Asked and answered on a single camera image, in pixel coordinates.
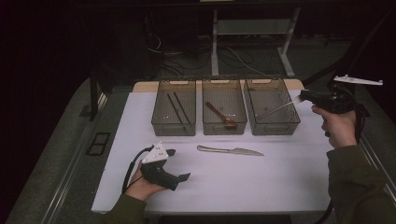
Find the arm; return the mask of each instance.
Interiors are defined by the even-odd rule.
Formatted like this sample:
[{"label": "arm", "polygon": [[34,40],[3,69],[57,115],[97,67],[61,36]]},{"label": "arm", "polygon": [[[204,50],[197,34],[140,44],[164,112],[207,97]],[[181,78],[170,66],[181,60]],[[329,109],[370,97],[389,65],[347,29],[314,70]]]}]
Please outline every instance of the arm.
[{"label": "arm", "polygon": [[322,129],[330,133],[329,194],[340,224],[396,223],[396,208],[384,191],[387,179],[369,164],[355,139],[354,111],[331,114],[316,106],[324,118]]},{"label": "arm", "polygon": [[143,178],[140,167],[141,163],[139,163],[136,172],[132,176],[132,184],[125,191],[125,194],[121,194],[113,209],[102,216],[102,224],[144,223],[145,200],[165,188],[151,184]]}]

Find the brown spoon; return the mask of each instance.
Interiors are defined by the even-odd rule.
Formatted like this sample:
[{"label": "brown spoon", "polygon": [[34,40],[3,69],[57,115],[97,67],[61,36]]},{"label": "brown spoon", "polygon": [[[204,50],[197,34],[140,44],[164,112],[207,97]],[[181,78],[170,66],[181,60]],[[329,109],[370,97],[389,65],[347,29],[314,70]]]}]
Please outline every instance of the brown spoon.
[{"label": "brown spoon", "polygon": [[205,105],[207,107],[209,107],[213,112],[215,112],[217,115],[219,115],[219,117],[221,117],[221,119],[223,120],[224,123],[226,124],[227,129],[236,129],[236,124],[235,124],[235,120],[233,119],[229,119],[227,117],[225,117],[223,114],[221,114],[221,112],[219,112],[212,104],[210,104],[208,101],[206,101]]}]

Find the white tabletop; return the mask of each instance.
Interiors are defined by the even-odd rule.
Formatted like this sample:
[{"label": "white tabletop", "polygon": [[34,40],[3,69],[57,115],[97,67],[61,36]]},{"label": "white tabletop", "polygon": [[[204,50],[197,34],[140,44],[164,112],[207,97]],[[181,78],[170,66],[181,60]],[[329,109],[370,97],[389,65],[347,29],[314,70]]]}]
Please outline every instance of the white tabletop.
[{"label": "white tabletop", "polygon": [[[291,98],[299,92],[290,91]],[[140,150],[160,141],[177,151],[164,170],[191,176],[175,191],[153,195],[148,214],[289,214],[326,209],[330,200],[326,152],[332,147],[310,102],[295,105],[301,123],[293,135],[253,136],[247,123],[243,135],[206,136],[198,91],[196,135],[158,137],[150,123],[155,98],[156,92],[130,93],[92,211],[104,213],[113,207],[130,162]],[[265,156],[203,152],[197,145],[243,147]]]}]

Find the sleeve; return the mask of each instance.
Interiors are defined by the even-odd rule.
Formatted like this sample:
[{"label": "sleeve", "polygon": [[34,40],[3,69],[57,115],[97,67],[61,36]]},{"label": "sleeve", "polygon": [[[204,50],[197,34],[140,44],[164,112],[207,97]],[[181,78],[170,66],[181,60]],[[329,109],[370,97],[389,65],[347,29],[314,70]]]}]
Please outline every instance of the sleeve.
[{"label": "sleeve", "polygon": [[396,208],[384,191],[388,179],[366,160],[359,147],[327,153],[329,194],[340,224],[394,224]]},{"label": "sleeve", "polygon": [[104,214],[101,224],[141,224],[144,221],[146,203],[121,194],[113,209]]}]

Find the gray container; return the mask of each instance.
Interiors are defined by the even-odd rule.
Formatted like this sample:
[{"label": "gray container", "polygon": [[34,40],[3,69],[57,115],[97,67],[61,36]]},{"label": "gray container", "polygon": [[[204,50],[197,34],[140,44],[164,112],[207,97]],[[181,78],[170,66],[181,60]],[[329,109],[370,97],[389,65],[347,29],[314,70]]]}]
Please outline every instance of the gray container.
[{"label": "gray container", "polygon": [[239,76],[205,76],[202,88],[204,134],[243,134],[248,119]]},{"label": "gray container", "polygon": [[160,80],[151,124],[157,136],[195,136],[195,77]]},{"label": "gray container", "polygon": [[265,113],[291,102],[280,77],[247,76],[244,87],[247,112],[253,135],[291,135],[300,123],[294,104],[268,116]]}]

